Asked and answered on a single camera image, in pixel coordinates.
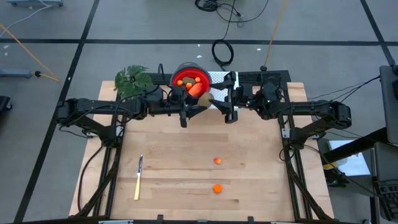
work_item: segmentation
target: knife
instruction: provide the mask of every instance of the knife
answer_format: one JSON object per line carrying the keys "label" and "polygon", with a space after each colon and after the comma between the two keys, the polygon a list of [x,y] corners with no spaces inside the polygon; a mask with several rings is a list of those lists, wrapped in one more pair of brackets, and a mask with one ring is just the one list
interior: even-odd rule
{"label": "knife", "polygon": [[134,195],[134,200],[138,200],[139,198],[139,189],[141,184],[141,172],[142,172],[142,159],[144,158],[143,155],[139,157],[138,162],[138,171],[137,171],[137,185],[136,185],[136,194]]}

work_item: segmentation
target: red bowl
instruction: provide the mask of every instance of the red bowl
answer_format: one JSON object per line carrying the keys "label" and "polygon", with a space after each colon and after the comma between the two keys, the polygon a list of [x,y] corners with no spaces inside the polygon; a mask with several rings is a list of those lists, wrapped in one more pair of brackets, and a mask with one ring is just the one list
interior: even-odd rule
{"label": "red bowl", "polygon": [[184,68],[175,74],[172,83],[174,85],[176,85],[177,81],[182,80],[185,77],[189,77],[189,78],[193,78],[193,79],[195,79],[196,77],[199,77],[200,82],[202,82],[205,86],[205,92],[209,91],[210,78],[204,71],[202,71],[198,68]]}

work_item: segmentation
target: gray floor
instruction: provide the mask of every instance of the gray floor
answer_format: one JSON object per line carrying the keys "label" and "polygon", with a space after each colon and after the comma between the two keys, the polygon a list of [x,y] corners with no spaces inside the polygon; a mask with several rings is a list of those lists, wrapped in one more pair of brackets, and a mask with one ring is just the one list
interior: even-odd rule
{"label": "gray floor", "polygon": [[[64,7],[46,9],[11,31],[20,38],[79,39],[93,0],[64,1]],[[367,2],[385,40],[398,41],[398,1]],[[243,18],[249,19],[258,14],[264,3],[238,0],[236,7],[244,14]],[[269,40],[282,4],[281,0],[270,0],[260,18],[242,28],[231,24],[227,39]],[[12,7],[2,1],[0,22],[7,26],[34,9]],[[215,12],[199,11],[193,1],[101,0],[88,38],[218,39],[224,35],[226,25]],[[377,41],[359,0],[289,1],[275,39]],[[44,78],[0,79],[0,95],[10,96],[14,103],[14,109],[0,126],[0,175],[3,177],[0,223],[14,220],[77,48],[77,44],[26,46],[62,82]],[[228,69],[236,71],[258,70],[268,48],[267,45],[233,47],[235,58]],[[398,59],[398,47],[389,47],[389,50]],[[228,57],[225,47],[217,46],[217,51],[221,59]],[[86,44],[68,98],[97,98],[101,82],[112,80],[117,71],[130,64],[147,66],[155,72],[157,65],[163,63],[165,72],[171,73],[187,61],[207,70],[220,69],[211,56],[211,45],[206,44]],[[379,66],[387,61],[380,46],[275,45],[268,63],[269,70],[289,70],[294,82],[304,82],[311,97],[376,77]],[[0,44],[0,67],[43,71],[17,44]],[[345,103],[353,113],[350,131],[367,134],[385,125],[379,82],[366,85]],[[54,133],[25,221],[68,215],[85,144],[84,139]],[[336,218],[346,222],[370,218],[366,197],[338,189],[331,189],[330,195]]]}

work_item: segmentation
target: yellow cable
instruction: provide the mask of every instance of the yellow cable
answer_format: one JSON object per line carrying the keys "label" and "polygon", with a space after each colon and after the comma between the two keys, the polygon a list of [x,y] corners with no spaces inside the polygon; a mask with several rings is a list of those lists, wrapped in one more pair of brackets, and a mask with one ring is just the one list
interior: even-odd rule
{"label": "yellow cable", "polygon": [[49,68],[47,68],[47,66],[45,66],[39,59],[37,59],[36,57],[35,57],[35,55],[33,55],[32,54],[32,52],[30,52],[26,47],[25,47],[25,45],[23,45],[18,39],[17,39],[17,37],[15,37],[11,32],[9,32],[8,30],[7,30],[7,28],[5,28],[1,23],[0,23],[0,27],[2,28],[2,29],[4,29],[4,31],[6,31],[37,63],[39,63],[41,66],[43,66],[53,77],[56,77],[57,78],[57,80],[58,80],[58,77],[56,76],[56,75],[54,75],[54,73],[49,69]]}
{"label": "yellow cable", "polygon": [[51,76],[49,76],[49,75],[45,75],[45,74],[43,74],[43,73],[40,73],[39,75],[40,75],[40,76],[43,76],[43,77],[45,77],[45,78],[52,79],[52,80],[54,80],[54,81],[56,81],[56,82],[60,82],[60,80],[58,80],[58,79],[56,79],[56,78],[54,78],[54,77],[51,77]]}
{"label": "yellow cable", "polygon": [[275,34],[276,34],[276,30],[278,29],[278,26],[279,26],[279,22],[282,20],[282,17],[284,16],[284,12],[285,12],[285,9],[286,9],[286,6],[287,6],[287,1],[288,0],[284,1],[284,6],[282,8],[282,11],[279,14],[279,18],[278,18],[278,21],[276,22],[274,31],[272,31],[272,36],[271,36],[271,40],[269,41],[267,57],[266,57],[266,62],[264,62],[264,66],[267,65],[267,61],[268,61],[268,58],[269,58],[269,52],[271,51],[272,41],[274,40],[274,37],[275,37]]}

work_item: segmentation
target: floor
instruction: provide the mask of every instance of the floor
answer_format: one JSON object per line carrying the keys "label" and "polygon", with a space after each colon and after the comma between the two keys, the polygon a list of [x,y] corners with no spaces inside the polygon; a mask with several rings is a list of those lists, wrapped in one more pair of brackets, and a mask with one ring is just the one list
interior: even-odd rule
{"label": "floor", "polygon": [[[163,63],[167,73],[187,61],[211,71],[220,69],[211,55],[211,43],[224,36],[227,22],[215,12],[198,10],[193,1],[64,3],[10,29],[61,82],[36,77],[0,79],[0,95],[10,96],[14,104],[0,125],[0,175],[4,180],[0,182],[0,223],[16,218],[32,171],[39,174],[40,166],[34,169],[38,157],[44,163],[30,203],[26,203],[28,192],[23,200],[27,209],[20,210],[17,220],[68,215],[86,143],[57,129],[53,132],[58,99],[95,99],[103,80],[112,80],[117,71],[131,64],[156,72]],[[369,6],[376,26],[369,22],[363,3]],[[249,19],[264,4],[261,0],[236,1],[236,8],[243,19]],[[228,70],[259,70],[282,5],[283,0],[269,0],[258,19],[243,27],[231,24],[226,39],[237,41]],[[1,1],[0,22],[8,26],[39,7],[14,7]],[[379,66],[387,65],[386,49],[398,58],[397,7],[396,0],[289,1],[267,66],[288,70],[294,82],[304,82],[308,97],[365,82],[378,76]],[[228,11],[221,13],[229,17]],[[375,34],[375,28],[381,35]],[[220,59],[228,59],[225,46],[217,46],[216,51]],[[44,71],[7,34],[0,38],[0,67]],[[385,125],[379,82],[364,86],[345,103],[352,110],[350,131],[363,135]],[[328,138],[341,137],[328,134]],[[330,189],[330,196],[336,218],[346,222],[370,218],[366,197],[340,189]]]}

